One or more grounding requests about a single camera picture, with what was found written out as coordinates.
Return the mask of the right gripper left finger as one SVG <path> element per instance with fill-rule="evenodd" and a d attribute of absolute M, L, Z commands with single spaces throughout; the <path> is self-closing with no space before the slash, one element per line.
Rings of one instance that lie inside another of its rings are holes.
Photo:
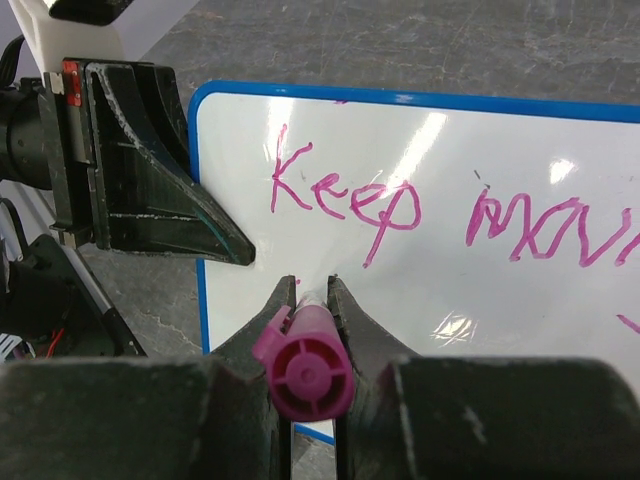
<path fill-rule="evenodd" d="M 1 369 L 5 479 L 287 479 L 291 423 L 251 349 L 296 302 L 281 278 L 262 310 L 209 355 L 59 358 Z"/>

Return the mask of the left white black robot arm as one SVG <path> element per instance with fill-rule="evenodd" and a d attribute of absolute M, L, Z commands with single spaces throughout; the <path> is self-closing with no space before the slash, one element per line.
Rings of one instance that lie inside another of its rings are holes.
<path fill-rule="evenodd" d="M 255 248 L 190 170 L 172 69 L 67 58 L 16 75 L 1 57 L 1 354 L 140 356 L 79 248 L 247 266 Z"/>

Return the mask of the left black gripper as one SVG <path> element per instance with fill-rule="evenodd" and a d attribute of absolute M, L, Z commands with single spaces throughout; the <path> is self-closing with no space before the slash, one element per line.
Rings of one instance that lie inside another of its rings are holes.
<path fill-rule="evenodd" d="M 66 58 L 44 74 L 42 125 L 64 245 L 254 261 L 254 244 L 191 175 L 172 68 Z"/>

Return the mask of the blue framed whiteboard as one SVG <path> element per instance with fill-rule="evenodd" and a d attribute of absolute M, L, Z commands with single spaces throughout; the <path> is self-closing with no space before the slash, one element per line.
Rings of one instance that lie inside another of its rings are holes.
<path fill-rule="evenodd" d="M 293 275 L 424 356 L 580 356 L 639 385 L 639 109 L 212 81 L 191 170 L 253 242 L 197 264 L 205 352 Z"/>

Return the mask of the magenta marker cap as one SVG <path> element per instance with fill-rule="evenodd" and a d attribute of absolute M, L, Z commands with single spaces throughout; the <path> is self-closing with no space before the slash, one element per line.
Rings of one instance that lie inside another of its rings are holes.
<path fill-rule="evenodd" d="M 252 347 L 272 403 L 293 422 L 345 414 L 355 394 L 352 364 L 333 315 L 321 302 L 281 307 Z"/>

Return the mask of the white marker pen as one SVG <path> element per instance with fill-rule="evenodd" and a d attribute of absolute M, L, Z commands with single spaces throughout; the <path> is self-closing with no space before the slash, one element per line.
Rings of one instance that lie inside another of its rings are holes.
<path fill-rule="evenodd" d="M 305 292 L 298 301 L 297 308 L 305 308 L 309 306 L 317 306 L 326 308 L 326 298 L 323 297 L 317 291 L 307 291 Z"/>

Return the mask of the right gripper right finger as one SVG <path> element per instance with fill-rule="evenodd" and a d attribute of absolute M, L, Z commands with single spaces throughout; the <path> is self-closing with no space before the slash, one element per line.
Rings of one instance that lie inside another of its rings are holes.
<path fill-rule="evenodd" d="M 635 479 L 639 404 L 606 363 L 421 356 L 338 277 L 328 306 L 356 385 L 334 424 L 340 479 Z"/>

